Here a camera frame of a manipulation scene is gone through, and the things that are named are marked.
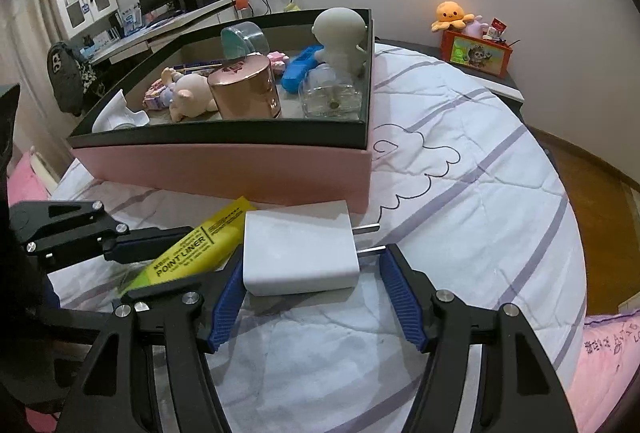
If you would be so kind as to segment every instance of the curtain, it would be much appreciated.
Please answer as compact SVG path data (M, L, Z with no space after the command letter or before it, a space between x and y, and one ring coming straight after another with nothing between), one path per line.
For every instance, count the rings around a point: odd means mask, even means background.
M47 52L62 41L54 0L0 0L0 84L20 83L15 145L32 145L60 176L72 161L66 137L78 119L62 113L47 74Z

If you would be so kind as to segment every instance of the blue gripper pad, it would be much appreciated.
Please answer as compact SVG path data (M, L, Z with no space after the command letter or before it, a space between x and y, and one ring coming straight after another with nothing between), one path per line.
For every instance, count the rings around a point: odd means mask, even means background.
M209 336L209 348L212 352L218 351L220 345L229 340L245 294L246 288L242 282L242 261L239 261L229 281L226 282L218 304L213 309L213 325Z
M427 337L422 329L422 309L415 299L398 263L387 249L380 254L380 277L394 306L404 338L423 351Z
M322 50L322 45L312 45L300 52L300 55L293 59L284 71L280 80L282 87L289 93L298 93L298 87L305 78L306 73L318 66L314 54Z

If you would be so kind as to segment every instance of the white duvet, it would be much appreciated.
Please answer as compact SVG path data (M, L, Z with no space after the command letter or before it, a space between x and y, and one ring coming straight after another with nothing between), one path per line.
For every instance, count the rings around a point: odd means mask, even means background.
M466 303L518 305L568 387L586 307L582 246L558 175L492 93L446 63L376 45L367 214L361 247L398 243L414 269ZM77 161L53 196L101 200L137 227L198 225L228 200L94 180ZM53 273L63 306L111 309L126 268L101 257ZM469 431L480 351L456 431ZM164 352L154 356L164 431L177 430ZM209 357L235 432L399 432L426 364L402 338L375 260L355 289L249 297Z

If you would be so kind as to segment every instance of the rose gold jar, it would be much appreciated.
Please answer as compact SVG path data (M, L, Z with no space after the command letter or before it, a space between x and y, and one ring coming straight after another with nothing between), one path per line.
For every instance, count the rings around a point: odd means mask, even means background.
M274 118L280 99L268 57L254 54L231 61L207 79L220 115L233 118Z

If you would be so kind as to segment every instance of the orange octopus plush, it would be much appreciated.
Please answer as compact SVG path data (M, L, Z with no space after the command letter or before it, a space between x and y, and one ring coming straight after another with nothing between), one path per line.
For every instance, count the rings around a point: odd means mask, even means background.
M476 17L473 14L465 14L462 7L455 1L444 1L436 9L437 21L431 24L431 32L453 28L464 28L465 23L472 22Z

